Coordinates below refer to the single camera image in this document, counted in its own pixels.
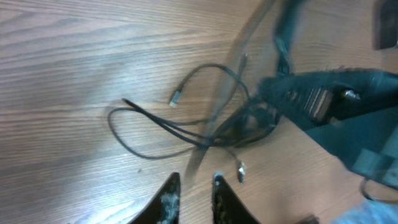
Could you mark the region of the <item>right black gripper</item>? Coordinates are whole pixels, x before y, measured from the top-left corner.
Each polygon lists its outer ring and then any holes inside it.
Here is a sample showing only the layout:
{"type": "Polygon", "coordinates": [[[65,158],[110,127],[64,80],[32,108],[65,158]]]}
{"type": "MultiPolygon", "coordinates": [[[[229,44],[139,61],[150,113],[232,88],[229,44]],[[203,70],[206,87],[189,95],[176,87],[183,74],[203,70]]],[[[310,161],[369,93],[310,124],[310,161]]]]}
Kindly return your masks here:
{"type": "Polygon", "coordinates": [[[397,74],[349,68],[265,78],[258,95],[349,171],[397,189],[397,74]]]}

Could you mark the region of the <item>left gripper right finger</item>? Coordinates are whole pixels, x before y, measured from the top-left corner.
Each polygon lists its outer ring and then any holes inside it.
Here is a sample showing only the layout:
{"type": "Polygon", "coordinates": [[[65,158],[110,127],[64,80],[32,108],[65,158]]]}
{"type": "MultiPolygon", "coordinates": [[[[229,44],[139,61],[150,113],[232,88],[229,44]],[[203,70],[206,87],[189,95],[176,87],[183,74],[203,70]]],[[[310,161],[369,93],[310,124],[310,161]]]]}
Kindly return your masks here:
{"type": "Polygon", "coordinates": [[[213,176],[211,201],[214,224],[260,224],[221,173],[213,176]]]}

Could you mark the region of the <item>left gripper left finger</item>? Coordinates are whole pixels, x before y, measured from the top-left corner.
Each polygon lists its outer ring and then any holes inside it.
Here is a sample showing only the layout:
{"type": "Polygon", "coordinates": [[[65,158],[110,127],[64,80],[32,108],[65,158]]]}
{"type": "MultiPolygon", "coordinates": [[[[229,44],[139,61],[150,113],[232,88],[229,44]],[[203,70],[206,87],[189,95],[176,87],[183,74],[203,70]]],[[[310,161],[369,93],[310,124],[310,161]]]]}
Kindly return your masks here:
{"type": "Polygon", "coordinates": [[[180,174],[173,172],[128,224],[179,224],[180,193],[180,174]]]}

